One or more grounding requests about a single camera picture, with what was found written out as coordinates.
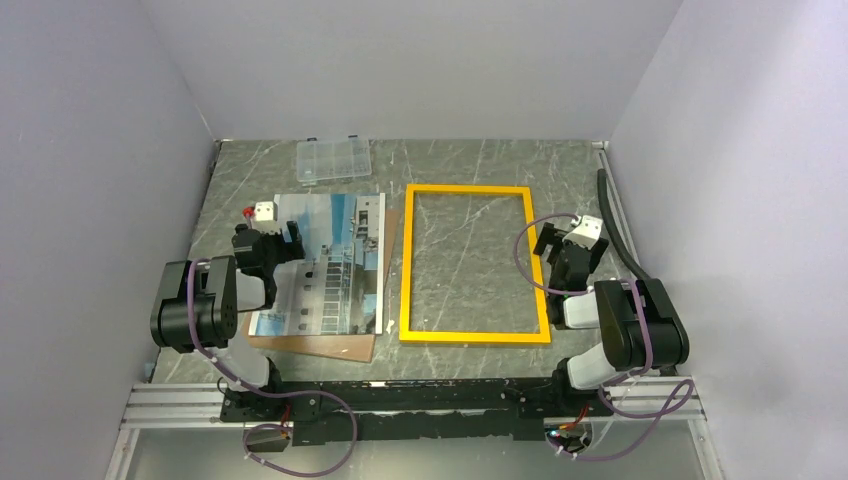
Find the yellow wooden picture frame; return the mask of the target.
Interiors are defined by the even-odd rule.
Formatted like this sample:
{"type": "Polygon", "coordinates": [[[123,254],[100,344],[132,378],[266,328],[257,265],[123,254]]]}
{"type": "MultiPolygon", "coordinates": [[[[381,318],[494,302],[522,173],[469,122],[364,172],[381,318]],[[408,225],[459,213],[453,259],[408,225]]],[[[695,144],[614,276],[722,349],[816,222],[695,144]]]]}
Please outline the yellow wooden picture frame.
{"type": "Polygon", "coordinates": [[[415,196],[418,194],[439,195],[484,195],[484,196],[516,196],[522,200],[523,214],[526,225],[519,234],[519,239],[525,239],[528,247],[534,249],[537,241],[535,230],[531,189],[527,186],[492,186],[492,185],[463,185],[463,184],[409,184],[406,187],[404,207],[403,250],[401,268],[400,312],[398,319],[398,336],[403,343],[416,344],[457,344],[457,345],[548,345],[551,343],[551,327],[545,311],[545,296],[542,287],[541,260],[533,253],[529,254],[531,273],[527,279],[534,289],[534,299],[537,309],[538,330],[536,332],[456,332],[456,331],[423,331],[411,327],[412,311],[412,267],[414,247],[414,213],[415,196]]]}

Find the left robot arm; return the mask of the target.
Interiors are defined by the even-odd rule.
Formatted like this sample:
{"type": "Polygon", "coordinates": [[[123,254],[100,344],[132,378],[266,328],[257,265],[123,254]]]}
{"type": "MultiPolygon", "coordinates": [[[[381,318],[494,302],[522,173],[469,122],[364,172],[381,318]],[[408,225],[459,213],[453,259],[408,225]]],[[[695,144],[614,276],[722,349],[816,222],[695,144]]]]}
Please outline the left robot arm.
{"type": "Polygon", "coordinates": [[[271,308],[278,266],[305,258],[299,225],[251,228],[242,223],[232,237],[233,253],[165,265],[150,315],[154,343],[181,354],[196,353],[218,370],[228,388],[248,392],[247,407],[263,420],[278,417],[286,392],[276,385],[273,362],[238,332],[238,317],[271,308]]]}

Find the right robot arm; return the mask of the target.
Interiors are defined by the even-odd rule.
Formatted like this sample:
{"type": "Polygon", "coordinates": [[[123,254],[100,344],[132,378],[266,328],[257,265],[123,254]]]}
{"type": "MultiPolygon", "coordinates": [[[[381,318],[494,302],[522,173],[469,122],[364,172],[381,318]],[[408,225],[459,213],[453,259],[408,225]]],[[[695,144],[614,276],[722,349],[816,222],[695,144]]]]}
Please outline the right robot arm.
{"type": "Polygon", "coordinates": [[[600,334],[597,345],[560,361],[552,372],[550,401],[564,415],[585,406],[589,390],[621,376],[675,367],[690,354],[688,334],[659,279],[589,283],[609,245],[601,227],[589,217],[570,231],[546,222],[533,250],[548,255],[544,291],[552,326],[600,334]]]}

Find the building photo print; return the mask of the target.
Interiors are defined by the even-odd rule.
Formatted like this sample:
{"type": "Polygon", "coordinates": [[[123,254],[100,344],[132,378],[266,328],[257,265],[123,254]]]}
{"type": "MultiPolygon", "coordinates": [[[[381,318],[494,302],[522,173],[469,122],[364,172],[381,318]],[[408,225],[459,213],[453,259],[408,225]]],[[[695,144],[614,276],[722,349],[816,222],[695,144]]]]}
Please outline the building photo print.
{"type": "Polygon", "coordinates": [[[383,193],[277,194],[271,203],[284,239],[297,223],[304,257],[275,268],[277,297],[252,315],[256,337],[383,332],[383,193]]]}

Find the clear plastic organizer box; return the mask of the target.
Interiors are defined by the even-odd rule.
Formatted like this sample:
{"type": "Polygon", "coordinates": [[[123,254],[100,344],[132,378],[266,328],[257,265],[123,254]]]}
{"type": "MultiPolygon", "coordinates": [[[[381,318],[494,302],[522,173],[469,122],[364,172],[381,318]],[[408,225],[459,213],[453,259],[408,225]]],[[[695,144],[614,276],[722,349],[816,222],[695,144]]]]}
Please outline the clear plastic organizer box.
{"type": "Polygon", "coordinates": [[[367,139],[358,136],[301,141],[296,145],[295,168],[296,179],[302,184],[369,176],[372,174],[370,145],[367,139]]]}

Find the brown backing board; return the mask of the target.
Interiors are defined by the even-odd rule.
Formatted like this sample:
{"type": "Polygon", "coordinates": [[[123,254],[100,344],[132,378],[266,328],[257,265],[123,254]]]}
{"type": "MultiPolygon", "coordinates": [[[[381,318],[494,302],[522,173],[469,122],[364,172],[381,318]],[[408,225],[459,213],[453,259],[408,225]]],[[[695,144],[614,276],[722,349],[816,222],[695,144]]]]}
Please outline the brown backing board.
{"type": "Polygon", "coordinates": [[[374,241],[308,248],[275,271],[275,304],[246,317],[250,346],[369,363],[384,330],[385,287],[400,212],[380,214],[374,241]]]}

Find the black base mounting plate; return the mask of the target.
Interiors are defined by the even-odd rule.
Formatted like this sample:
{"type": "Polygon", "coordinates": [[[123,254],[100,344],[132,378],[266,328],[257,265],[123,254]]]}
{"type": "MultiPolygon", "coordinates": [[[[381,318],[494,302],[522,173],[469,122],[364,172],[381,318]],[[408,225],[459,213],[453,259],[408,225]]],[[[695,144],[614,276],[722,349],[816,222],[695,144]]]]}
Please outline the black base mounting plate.
{"type": "Polygon", "coordinates": [[[224,391],[223,423],[287,420],[297,446],[329,442],[509,437],[539,439],[544,429],[579,415],[608,417],[594,391],[565,399],[552,392],[551,377],[279,381],[285,398],[224,391]]]}

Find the aluminium rail frame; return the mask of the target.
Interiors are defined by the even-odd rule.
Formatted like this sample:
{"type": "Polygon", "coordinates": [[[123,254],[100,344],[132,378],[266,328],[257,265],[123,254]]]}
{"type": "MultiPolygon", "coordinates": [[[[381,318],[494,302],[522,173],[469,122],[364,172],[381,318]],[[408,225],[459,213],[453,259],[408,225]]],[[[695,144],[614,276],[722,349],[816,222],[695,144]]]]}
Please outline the aluminium rail frame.
{"type": "MultiPolygon", "coordinates": [[[[681,378],[642,377],[628,380],[605,391],[606,398],[614,405],[608,417],[579,415],[569,423],[576,431],[596,433],[610,431],[614,423],[625,425],[624,412],[636,413],[638,419],[645,420],[648,415],[661,409],[665,400],[681,378]]],[[[129,469],[130,458],[139,435],[144,429],[199,429],[199,428],[235,428],[249,429],[263,423],[223,423],[220,418],[224,400],[224,387],[218,383],[207,384],[137,384],[130,393],[120,425],[119,441],[108,470],[108,478],[124,479],[129,469]]],[[[282,420],[273,425],[293,428],[290,422],[282,420]]]]}

